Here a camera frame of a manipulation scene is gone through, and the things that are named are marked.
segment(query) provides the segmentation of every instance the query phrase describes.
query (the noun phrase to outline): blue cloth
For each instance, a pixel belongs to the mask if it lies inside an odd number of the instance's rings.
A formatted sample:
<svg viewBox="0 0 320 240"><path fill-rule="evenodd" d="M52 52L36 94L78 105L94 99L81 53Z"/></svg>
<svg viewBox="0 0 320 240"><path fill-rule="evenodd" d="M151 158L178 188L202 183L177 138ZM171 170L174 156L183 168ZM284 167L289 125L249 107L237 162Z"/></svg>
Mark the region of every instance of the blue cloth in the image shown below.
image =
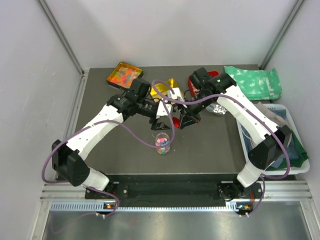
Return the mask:
<svg viewBox="0 0 320 240"><path fill-rule="evenodd" d="M272 111L273 113L275 113L278 116L282 117L284 120L287 120L287 111L285 109L283 109L283 110L270 110L270 111ZM241 126L241 128L242 128L242 131L243 131L242 135L243 135L243 138L244 138L245 148L246 148L246 151L249 152L253 148L252 148L252 145L251 145L251 140L248 139L245 135L247 135L248 137L250 137L250 135L249 135L249 133L247 132L247 130L243 126ZM297 159L300 158L300 155L296 150L296 146L295 146L295 142L294 142L293 137L291 138L291 142L290 142L289 146L287 147L286 151L288 153L288 156L289 156L290 160L297 160ZM280 166L280 164L282 163L282 161L284 160L284 158L285 158L285 155L282 154L276 161L274 161L274 163L271 165L271 167L278 168Z"/></svg>

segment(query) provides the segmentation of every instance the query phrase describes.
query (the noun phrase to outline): gray floor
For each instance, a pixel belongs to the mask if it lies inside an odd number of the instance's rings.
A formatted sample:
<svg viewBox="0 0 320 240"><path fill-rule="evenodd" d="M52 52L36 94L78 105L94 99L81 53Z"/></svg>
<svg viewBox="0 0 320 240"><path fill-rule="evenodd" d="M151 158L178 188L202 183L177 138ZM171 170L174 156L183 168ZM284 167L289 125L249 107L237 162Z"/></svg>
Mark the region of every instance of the gray floor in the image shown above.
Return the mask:
<svg viewBox="0 0 320 240"><path fill-rule="evenodd" d="M257 65L236 65L256 70ZM187 89L188 76L199 66L143 67L144 79L174 78L180 88ZM205 67L207 71L224 70L223 65ZM106 78L113 68L91 68L79 112L76 129L81 129L120 91L108 86ZM166 173L238 173L245 165L236 120L227 113L216 116L201 113L201 123L177 129L176 138L167 155L159 155L136 141L121 127L112 130L89 154L86 163L106 174L166 174ZM140 115L125 124L146 142L153 144L157 132L150 130L149 119Z"/></svg>
<svg viewBox="0 0 320 240"><path fill-rule="evenodd" d="M51 212L59 231L81 212ZM234 212L118 212L84 216L62 233L46 226L43 240L311 240L299 202L264 202L250 218Z"/></svg>

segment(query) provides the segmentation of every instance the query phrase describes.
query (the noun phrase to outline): robotic arm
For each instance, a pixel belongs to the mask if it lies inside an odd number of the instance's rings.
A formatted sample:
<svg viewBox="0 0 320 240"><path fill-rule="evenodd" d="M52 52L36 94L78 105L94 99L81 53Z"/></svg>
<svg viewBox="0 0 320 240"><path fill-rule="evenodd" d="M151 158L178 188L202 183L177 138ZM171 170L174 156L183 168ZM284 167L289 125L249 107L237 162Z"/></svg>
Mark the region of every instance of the robotic arm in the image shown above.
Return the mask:
<svg viewBox="0 0 320 240"><path fill-rule="evenodd" d="M200 68L190 76L190 79L193 85L200 90L194 99L195 101L213 94L230 96L238 100L246 109L262 120L275 133L284 146L288 145L291 135L289 127L279 127L266 118L244 96L236 82L228 74L222 73L219 76L212 77L204 68ZM152 130L170 129L163 122L158 122L158 120L161 116L167 115L164 104L169 112L173 110L173 105L170 102L154 102L153 99L148 99L150 89L150 83L137 78L132 82L130 89L126 90L124 94L112 96L98 115L84 126L84 128L88 126L94 127L70 139L53 155L52 168L75 187L83 185L103 191L109 183L108 177L102 172L88 167L84 160L95 145L115 128L117 124L113 122L99 125L94 124L103 120L123 123L130 116L140 114L150 118L149 123ZM168 96L171 99L184 101L179 88L173 88L173 92L168 91ZM180 112L179 128L183 129L194 123L199 123L201 120L199 113L214 101L225 107L240 121L252 136L252 141L256 144L256 147L248 153L249 161L234 180L234 185L239 195L241 195L257 181L264 170L278 159L282 151L275 139L256 119L249 115L245 109L225 97L211 98L188 106L179 104L177 106ZM59 140L54 142L52 149L59 143Z"/></svg>

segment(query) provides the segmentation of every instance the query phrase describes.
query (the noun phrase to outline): crumpled foil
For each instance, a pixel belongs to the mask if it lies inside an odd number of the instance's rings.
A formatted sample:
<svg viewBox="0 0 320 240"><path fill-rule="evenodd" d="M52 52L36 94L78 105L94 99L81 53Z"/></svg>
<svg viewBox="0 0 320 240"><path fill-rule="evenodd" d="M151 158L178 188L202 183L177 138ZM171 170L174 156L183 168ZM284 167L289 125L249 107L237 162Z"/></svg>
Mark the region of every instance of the crumpled foil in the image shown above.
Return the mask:
<svg viewBox="0 0 320 240"><path fill-rule="evenodd" d="M227 112L227 109L225 109L223 106L217 104L217 103L211 103L209 106L205 108L210 113L222 116L225 115Z"/></svg>

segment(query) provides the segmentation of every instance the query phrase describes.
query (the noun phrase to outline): white plastic basket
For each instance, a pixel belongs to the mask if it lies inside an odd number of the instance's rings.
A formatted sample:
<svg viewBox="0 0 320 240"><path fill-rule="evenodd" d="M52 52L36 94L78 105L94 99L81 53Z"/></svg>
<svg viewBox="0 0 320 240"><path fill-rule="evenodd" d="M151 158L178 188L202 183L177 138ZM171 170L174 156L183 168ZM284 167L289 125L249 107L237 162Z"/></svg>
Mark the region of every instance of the white plastic basket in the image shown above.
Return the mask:
<svg viewBox="0 0 320 240"><path fill-rule="evenodd" d="M294 132L294 134L296 135L296 137L300 141L301 145L303 146L301 139L300 139L300 136L298 134L297 128L295 126L294 120L292 119L289 110L281 104L264 104L264 106L266 106L269 110L285 110L286 111L286 118L287 118L286 120L289 122L292 131ZM236 121L236 123L238 126L238 131L239 131L239 135L240 135L240 139L241 139L241 144L242 144L242 148L243 148L245 161L248 162L249 158L248 158L248 152L247 152L245 139L244 139L245 137L244 137L244 134L242 133L242 130L241 130L242 125L238 120ZM290 175L303 174L303 173L308 172L309 168L310 168L310 163L309 163L309 160L307 159L303 162L301 167L291 167L289 174ZM283 174L285 174L285 172L286 172L286 168L283 168L280 170L265 171L264 174L266 174L266 175L283 175Z"/></svg>

